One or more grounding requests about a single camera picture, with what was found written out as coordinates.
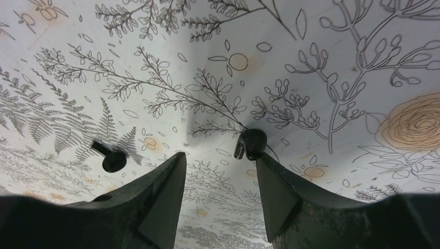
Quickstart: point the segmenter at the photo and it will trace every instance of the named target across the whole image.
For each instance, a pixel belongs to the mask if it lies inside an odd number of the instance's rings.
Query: botanical print
[[[369,163],[382,168],[379,174],[391,174],[393,179],[413,177],[440,184],[440,174],[434,174],[440,163],[439,115],[439,93],[402,103],[388,116],[367,114],[367,128],[381,145],[359,148],[366,151],[364,155],[379,157],[378,161]]]
[[[231,154],[256,127],[278,162],[339,195],[438,192],[438,2],[11,2],[0,193],[92,200],[182,151],[175,248],[272,248],[255,164]],[[127,167],[103,172],[92,141]]]

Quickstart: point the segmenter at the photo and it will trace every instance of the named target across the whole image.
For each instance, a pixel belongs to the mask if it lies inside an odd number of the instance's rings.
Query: black cylindrical stem
[[[110,153],[112,153],[110,150],[108,150],[107,148],[102,146],[102,144],[96,141],[93,142],[91,148],[97,150],[99,153],[103,154],[104,156],[108,156],[110,155]]]

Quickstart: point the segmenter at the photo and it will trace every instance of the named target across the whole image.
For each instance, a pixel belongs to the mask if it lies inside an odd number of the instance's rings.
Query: black peg
[[[91,148],[105,157],[102,161],[102,168],[109,173],[120,171],[127,164],[127,156],[123,152],[113,152],[96,141],[93,142]]]
[[[251,161],[260,158],[266,149],[267,136],[259,129],[249,129],[240,134],[235,147],[234,157],[242,159],[244,153]]]

